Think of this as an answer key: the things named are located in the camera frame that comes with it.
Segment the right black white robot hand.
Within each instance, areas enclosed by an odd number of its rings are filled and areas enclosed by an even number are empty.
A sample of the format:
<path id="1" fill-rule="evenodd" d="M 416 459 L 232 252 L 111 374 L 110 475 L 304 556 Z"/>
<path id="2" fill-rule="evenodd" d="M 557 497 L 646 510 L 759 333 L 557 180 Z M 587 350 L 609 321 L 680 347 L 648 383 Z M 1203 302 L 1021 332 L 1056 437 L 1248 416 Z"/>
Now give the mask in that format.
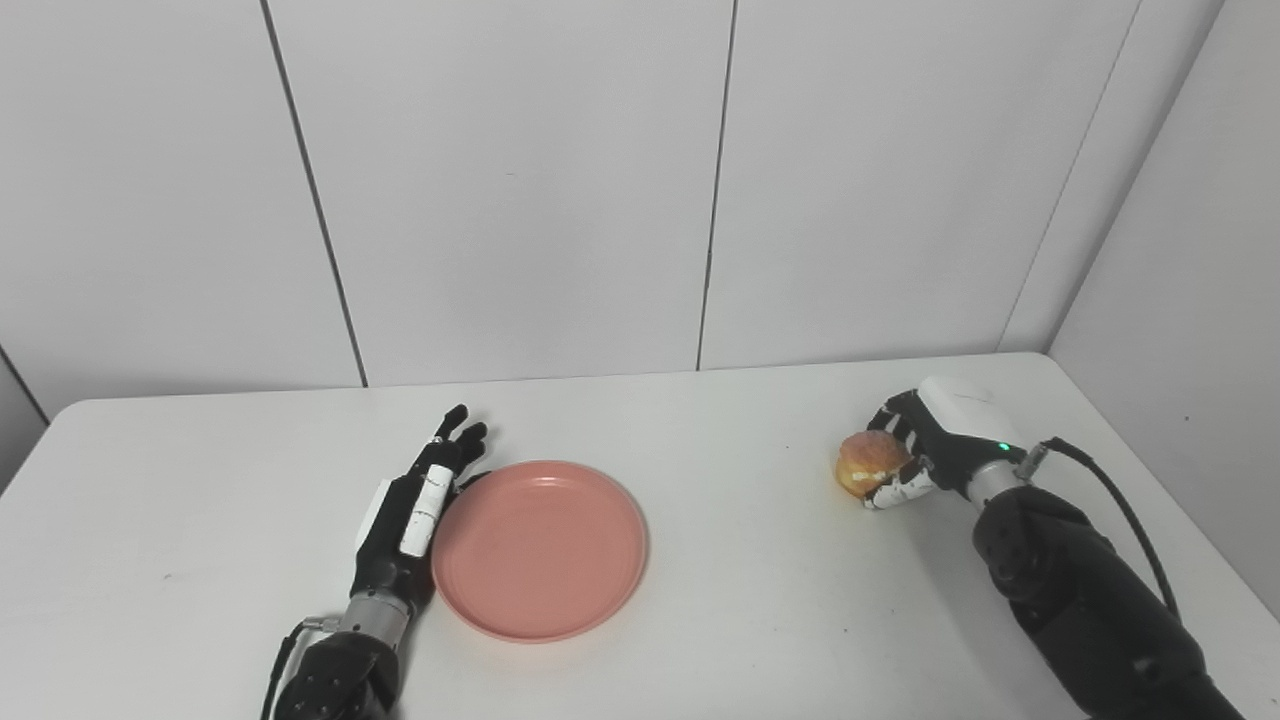
<path id="1" fill-rule="evenodd" d="M 1027 442 L 993 396 L 966 380 L 928 377 L 887 398 L 867 429 L 887 432 L 909 455 L 863 500 L 872 510 L 940 489 L 982 510 L 997 495 L 1030 483 L 1019 475 Z"/>

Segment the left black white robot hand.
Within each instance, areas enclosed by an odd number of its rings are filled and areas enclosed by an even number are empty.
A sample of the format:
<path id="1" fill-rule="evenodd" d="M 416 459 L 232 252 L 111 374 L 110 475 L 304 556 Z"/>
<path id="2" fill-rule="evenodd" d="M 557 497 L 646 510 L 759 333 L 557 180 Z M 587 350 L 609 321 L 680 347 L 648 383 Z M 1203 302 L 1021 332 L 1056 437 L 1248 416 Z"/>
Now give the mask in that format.
<path id="1" fill-rule="evenodd" d="M 433 538 L 474 483 L 465 471 L 486 451 L 486 424 L 467 420 L 466 405 L 451 409 L 410 469 L 379 486 L 362 520 L 351 596 L 390 597 L 412 615 L 430 601 Z"/>

